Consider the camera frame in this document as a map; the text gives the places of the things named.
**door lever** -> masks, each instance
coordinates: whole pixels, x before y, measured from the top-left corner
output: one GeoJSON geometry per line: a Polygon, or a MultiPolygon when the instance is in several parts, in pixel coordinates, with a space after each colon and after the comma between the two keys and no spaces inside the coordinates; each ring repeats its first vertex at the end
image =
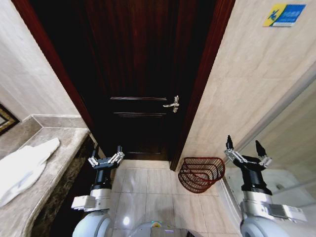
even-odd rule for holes
{"type": "Polygon", "coordinates": [[[174,102],[172,104],[168,104],[168,105],[163,105],[165,108],[169,108],[169,107],[173,107],[173,112],[176,113],[178,111],[178,107],[179,107],[179,96],[175,96],[174,97],[174,102]]]}

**white towel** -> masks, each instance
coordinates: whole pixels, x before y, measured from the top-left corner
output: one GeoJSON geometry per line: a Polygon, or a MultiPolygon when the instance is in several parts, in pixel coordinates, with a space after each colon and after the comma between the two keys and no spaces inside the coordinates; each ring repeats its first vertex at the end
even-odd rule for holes
{"type": "Polygon", "coordinates": [[[54,138],[36,147],[25,146],[0,160],[0,207],[35,183],[59,144],[54,138]]]}

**door frame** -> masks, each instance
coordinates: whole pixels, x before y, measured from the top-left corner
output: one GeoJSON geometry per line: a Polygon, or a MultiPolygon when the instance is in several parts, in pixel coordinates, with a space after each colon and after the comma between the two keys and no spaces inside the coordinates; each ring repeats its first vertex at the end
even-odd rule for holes
{"type": "MultiPolygon", "coordinates": [[[[96,140],[102,140],[102,134],[95,127],[95,124],[88,112],[87,107],[77,89],[73,85],[68,73],[66,72],[61,59],[59,58],[53,44],[46,34],[40,20],[33,10],[29,0],[12,0],[16,9],[20,13],[26,26],[29,28],[35,41],[39,45],[46,59],[50,63],[61,84],[70,96],[75,107],[85,121],[96,140]]],[[[198,66],[197,75],[194,81],[193,91],[189,106],[186,111],[182,129],[175,147],[175,153],[171,159],[170,169],[175,171],[180,160],[182,150],[189,135],[191,125],[198,110],[201,97],[203,95],[209,74],[220,47],[229,17],[234,7],[235,0],[217,0],[213,12],[213,17],[208,29],[207,38],[202,53],[201,61],[198,66]]]]}

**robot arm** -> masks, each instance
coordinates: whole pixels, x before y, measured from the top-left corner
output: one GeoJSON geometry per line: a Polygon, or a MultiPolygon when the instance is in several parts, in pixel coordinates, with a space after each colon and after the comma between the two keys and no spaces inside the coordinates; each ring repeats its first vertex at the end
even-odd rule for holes
{"type": "Polygon", "coordinates": [[[90,212],[76,226],[73,237],[111,236],[111,219],[108,214],[111,206],[111,170],[118,168],[124,157],[122,147],[109,158],[98,158],[98,146],[88,158],[92,168],[97,171],[90,195],[75,197],[71,206],[74,210],[90,212]]]}
{"type": "Polygon", "coordinates": [[[244,199],[240,204],[243,220],[240,225],[244,237],[294,237],[298,233],[314,236],[314,231],[306,223],[304,212],[300,208],[273,204],[272,192],[262,177],[262,171],[271,163],[265,149],[256,141],[258,156],[242,156],[234,151],[231,137],[228,136],[227,150],[229,158],[242,171],[244,185],[241,189],[244,199]]]}

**mirror frame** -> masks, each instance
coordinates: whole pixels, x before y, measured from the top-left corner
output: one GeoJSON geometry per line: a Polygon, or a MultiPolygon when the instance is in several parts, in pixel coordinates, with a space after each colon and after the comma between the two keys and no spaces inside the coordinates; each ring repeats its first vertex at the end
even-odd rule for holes
{"type": "Polygon", "coordinates": [[[0,136],[19,122],[19,120],[2,104],[0,104],[0,117],[4,119],[4,122],[0,123],[0,136]]]}

